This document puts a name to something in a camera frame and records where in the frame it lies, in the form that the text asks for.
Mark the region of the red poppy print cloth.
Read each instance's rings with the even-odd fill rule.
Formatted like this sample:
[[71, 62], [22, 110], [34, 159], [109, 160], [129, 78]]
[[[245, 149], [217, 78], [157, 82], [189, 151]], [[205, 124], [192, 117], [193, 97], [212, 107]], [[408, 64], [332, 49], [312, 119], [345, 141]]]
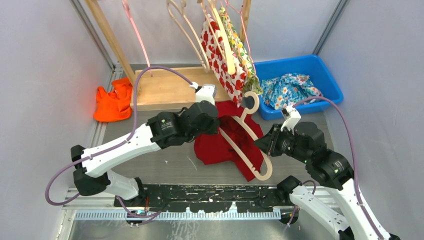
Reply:
[[228, 73], [227, 63], [221, 53], [221, 50], [224, 49], [224, 44], [220, 33], [219, 25], [214, 21], [213, 17], [208, 14], [200, 34], [201, 46], [214, 75], [234, 104], [239, 107], [244, 96], [243, 87], [245, 85], [247, 73], [235, 54], [232, 56], [235, 63], [235, 73]]

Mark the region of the thin pink wire hanger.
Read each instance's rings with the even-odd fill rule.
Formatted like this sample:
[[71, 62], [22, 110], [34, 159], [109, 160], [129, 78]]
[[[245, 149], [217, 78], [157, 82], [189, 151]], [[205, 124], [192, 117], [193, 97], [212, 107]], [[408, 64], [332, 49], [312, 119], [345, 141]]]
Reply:
[[246, 46], [246, 50], [248, 53], [248, 56], [252, 62], [252, 66], [253, 69], [256, 70], [255, 65], [254, 65], [254, 60], [252, 58], [252, 54], [251, 54], [251, 47], [250, 47], [250, 42], [248, 39], [248, 35], [247, 35], [247, 28], [248, 28], [248, 23], [249, 23], [249, 18], [250, 18], [250, 12], [251, 12], [251, 5], [252, 5], [252, 0], [243, 0], [241, 3], [241, 7], [239, 10], [237, 10], [231, 3], [229, 0], [225, 0], [225, 9], [227, 10], [228, 7], [232, 8], [239, 16], [240, 16], [240, 35], [239, 35], [239, 39], [243, 42], [243, 45]]

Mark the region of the dark red cloth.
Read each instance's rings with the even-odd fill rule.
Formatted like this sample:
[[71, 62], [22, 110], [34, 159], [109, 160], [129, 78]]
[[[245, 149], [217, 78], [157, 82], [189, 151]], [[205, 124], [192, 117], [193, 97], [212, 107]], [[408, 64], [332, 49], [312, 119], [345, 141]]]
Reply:
[[[254, 140], [234, 119], [243, 113], [243, 107], [228, 100], [216, 103], [220, 128], [234, 141], [235, 144], [246, 155], [256, 170], [260, 170], [263, 156]], [[199, 135], [194, 141], [194, 152], [196, 157], [205, 165], [212, 165], [232, 161], [237, 166], [244, 178], [249, 182], [255, 178], [254, 174], [237, 154], [234, 148], [225, 140], [221, 133], [214, 135]]]

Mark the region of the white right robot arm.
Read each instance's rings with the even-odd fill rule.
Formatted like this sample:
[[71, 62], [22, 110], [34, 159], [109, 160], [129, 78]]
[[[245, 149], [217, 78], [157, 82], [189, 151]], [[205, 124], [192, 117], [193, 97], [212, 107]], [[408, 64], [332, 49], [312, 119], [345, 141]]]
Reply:
[[354, 170], [340, 153], [327, 147], [324, 133], [313, 122], [300, 122], [293, 130], [273, 124], [270, 131], [254, 141], [271, 157], [287, 155], [305, 164], [311, 178], [331, 195], [337, 213], [308, 193], [304, 184], [290, 175], [277, 185], [277, 198], [283, 205], [297, 205], [319, 221], [336, 240], [398, 240], [386, 231], [365, 200], [358, 200]]

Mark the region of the lemon print skirt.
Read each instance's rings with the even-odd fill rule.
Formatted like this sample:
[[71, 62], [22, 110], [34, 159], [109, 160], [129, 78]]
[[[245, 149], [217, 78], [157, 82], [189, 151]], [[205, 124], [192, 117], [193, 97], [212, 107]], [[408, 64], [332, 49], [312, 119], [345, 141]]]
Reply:
[[241, 67], [242, 70], [247, 74], [247, 76], [244, 78], [243, 91], [253, 91], [257, 95], [261, 95], [263, 93], [263, 89], [260, 85], [260, 80], [257, 76], [256, 69], [254, 67], [254, 63], [251, 56], [248, 54], [246, 48], [244, 47], [244, 44], [239, 38], [237, 31], [233, 26], [226, 9], [224, 7], [221, 7], [218, 10], [218, 14], [227, 34], [230, 47], [233, 50], [234, 55], [238, 59], [238, 66]]

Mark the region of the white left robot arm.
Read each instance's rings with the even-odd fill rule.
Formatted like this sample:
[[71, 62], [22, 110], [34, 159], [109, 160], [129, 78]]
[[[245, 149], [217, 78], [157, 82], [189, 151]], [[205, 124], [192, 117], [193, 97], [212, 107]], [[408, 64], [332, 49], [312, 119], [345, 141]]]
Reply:
[[214, 135], [220, 125], [218, 109], [208, 101], [196, 102], [178, 112], [162, 111], [132, 132], [103, 145], [82, 150], [73, 172], [82, 196], [109, 193], [141, 206], [146, 200], [139, 178], [128, 178], [112, 169], [135, 157], [192, 142], [200, 135]]

